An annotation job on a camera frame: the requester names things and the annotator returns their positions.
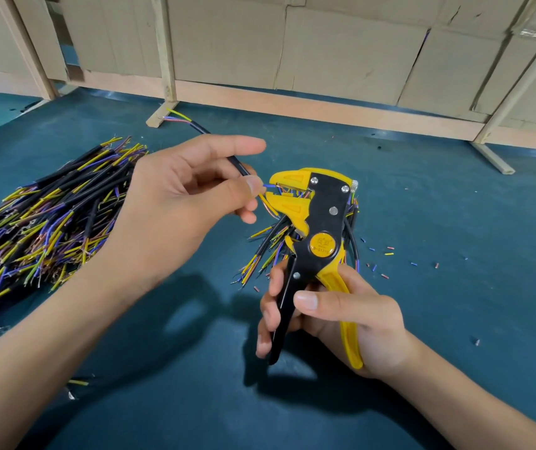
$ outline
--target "label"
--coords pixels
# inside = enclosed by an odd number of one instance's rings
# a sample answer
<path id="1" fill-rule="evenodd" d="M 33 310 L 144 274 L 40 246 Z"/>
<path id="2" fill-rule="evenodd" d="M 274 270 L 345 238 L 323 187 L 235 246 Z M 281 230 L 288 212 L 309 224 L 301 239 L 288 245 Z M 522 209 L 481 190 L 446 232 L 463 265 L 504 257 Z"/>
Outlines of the label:
<path id="1" fill-rule="evenodd" d="M 337 243 L 331 235 L 321 232 L 317 233 L 309 240 L 309 249 L 314 256 L 328 257 L 336 248 Z"/>

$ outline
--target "forearm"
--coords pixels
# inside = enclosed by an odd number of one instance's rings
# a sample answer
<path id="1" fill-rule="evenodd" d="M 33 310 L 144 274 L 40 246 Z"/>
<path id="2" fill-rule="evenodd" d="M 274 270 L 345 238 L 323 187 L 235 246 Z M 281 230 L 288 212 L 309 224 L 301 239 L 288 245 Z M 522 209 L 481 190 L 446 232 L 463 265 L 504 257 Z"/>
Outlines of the forearm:
<path id="1" fill-rule="evenodd" d="M 0 449 L 18 444 L 108 326 L 142 294 L 108 271 L 93 258 L 0 337 Z"/>
<path id="2" fill-rule="evenodd" d="M 415 343 L 406 369 L 385 379 L 457 449 L 533 449 L 536 423 L 470 380 L 429 347 Z"/>

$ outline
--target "wire stripper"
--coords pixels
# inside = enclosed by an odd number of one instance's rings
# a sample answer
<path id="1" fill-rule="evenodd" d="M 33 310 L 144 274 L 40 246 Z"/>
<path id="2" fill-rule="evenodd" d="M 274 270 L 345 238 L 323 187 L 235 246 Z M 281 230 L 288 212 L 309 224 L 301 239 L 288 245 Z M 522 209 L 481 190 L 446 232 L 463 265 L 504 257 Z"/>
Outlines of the wire stripper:
<path id="1" fill-rule="evenodd" d="M 310 191 L 308 198 L 294 197 L 289 193 L 266 192 L 265 197 L 278 212 L 292 222 L 301 240 L 285 237 L 291 250 L 285 272 L 285 284 L 278 296 L 280 325 L 272 334 L 272 351 L 268 359 L 273 365 L 279 359 L 285 335 L 295 310 L 293 296 L 308 284 L 318 280 L 327 290 L 349 292 L 339 275 L 338 266 L 345 258 L 343 231 L 347 210 L 357 182 L 331 170 L 303 168 L 279 172 L 270 178 L 272 185 L 299 191 Z M 351 228 L 347 225 L 349 235 Z M 357 325 L 340 323 L 341 338 L 351 366 L 362 368 L 363 361 L 357 341 Z"/>

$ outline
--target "hand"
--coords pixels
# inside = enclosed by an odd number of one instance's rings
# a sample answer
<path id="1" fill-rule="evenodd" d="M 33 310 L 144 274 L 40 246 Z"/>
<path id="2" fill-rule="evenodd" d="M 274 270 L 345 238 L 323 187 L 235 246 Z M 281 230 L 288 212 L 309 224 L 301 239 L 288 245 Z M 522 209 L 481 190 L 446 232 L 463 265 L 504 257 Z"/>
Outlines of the hand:
<path id="1" fill-rule="evenodd" d="M 264 314 L 258 325 L 257 356 L 260 358 L 270 352 L 270 332 L 280 322 L 276 296 L 283 287 L 286 267 L 287 263 L 281 262 L 272 268 L 268 292 L 259 304 Z M 379 295 L 348 265 L 340 264 L 339 274 L 351 293 L 327 292 L 322 285 L 297 292 L 289 331 L 303 329 L 319 338 L 351 368 L 341 340 L 339 321 L 355 322 L 364 367 L 354 371 L 366 378 L 394 376 L 407 364 L 415 345 L 415 338 L 403 326 L 399 305 L 391 297 Z"/>
<path id="2" fill-rule="evenodd" d="M 141 158 L 120 215 L 99 254 L 116 280 L 139 295 L 157 286 L 199 248 L 220 218 L 235 212 L 252 224 L 262 180 L 241 177 L 227 160 L 255 155 L 264 140 L 242 135 L 200 135 Z"/>

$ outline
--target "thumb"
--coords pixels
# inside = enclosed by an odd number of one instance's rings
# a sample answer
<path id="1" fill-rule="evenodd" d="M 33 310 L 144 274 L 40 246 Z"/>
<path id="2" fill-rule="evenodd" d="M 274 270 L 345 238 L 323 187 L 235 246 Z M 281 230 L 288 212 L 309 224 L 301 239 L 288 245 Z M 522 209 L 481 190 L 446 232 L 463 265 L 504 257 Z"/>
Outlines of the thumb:
<path id="1" fill-rule="evenodd" d="M 263 190 L 262 179 L 246 175 L 220 183 L 200 194 L 205 211 L 217 221 L 228 213 L 243 207 Z"/>
<path id="2" fill-rule="evenodd" d="M 323 320 L 355 322 L 382 327 L 400 316 L 399 305 L 377 293 L 312 292 L 300 290 L 294 296 L 295 307 L 303 314 Z"/>

